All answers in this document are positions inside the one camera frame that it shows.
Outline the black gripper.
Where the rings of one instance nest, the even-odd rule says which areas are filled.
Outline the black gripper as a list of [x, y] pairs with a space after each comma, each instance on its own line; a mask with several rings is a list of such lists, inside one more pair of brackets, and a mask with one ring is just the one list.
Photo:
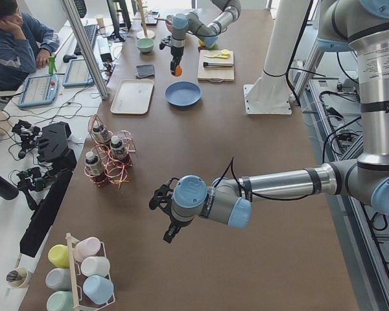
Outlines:
[[184, 52], [184, 47], [171, 47], [171, 55], [172, 55], [172, 61], [170, 63], [170, 72], [171, 75], [177, 76], [177, 69], [178, 64], [181, 62], [182, 56]]
[[174, 237], [178, 234], [181, 228], [187, 227], [191, 223], [191, 220], [181, 221], [174, 216], [170, 216], [170, 220], [171, 224], [163, 236], [163, 240], [168, 244], [173, 241]]

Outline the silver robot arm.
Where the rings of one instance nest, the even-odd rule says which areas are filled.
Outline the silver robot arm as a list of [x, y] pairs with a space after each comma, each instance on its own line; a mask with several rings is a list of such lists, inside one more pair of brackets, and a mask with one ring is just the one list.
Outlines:
[[211, 2], [221, 9], [221, 13], [208, 25], [200, 20], [198, 13], [195, 11], [173, 16], [171, 35], [162, 39], [159, 46], [160, 49], [165, 46], [171, 48], [171, 75], [180, 76], [182, 74], [180, 62], [187, 33], [196, 36], [206, 47], [212, 47], [217, 41], [218, 35], [226, 30], [231, 23], [236, 22], [241, 15], [241, 2], [238, 0]]
[[291, 201], [342, 194], [389, 216], [389, 1], [322, 1], [318, 46], [322, 51], [357, 53], [362, 154], [316, 168], [219, 178], [211, 186], [198, 176], [184, 176], [149, 204], [160, 207], [171, 220], [163, 237], [166, 242], [195, 216], [243, 228], [256, 199]]

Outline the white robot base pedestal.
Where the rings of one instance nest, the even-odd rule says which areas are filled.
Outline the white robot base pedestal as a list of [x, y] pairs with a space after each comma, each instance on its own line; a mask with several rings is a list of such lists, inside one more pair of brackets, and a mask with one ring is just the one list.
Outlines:
[[244, 85], [244, 104], [249, 115], [290, 115], [288, 71], [311, 11], [310, 0], [284, 0], [277, 15], [261, 77]]

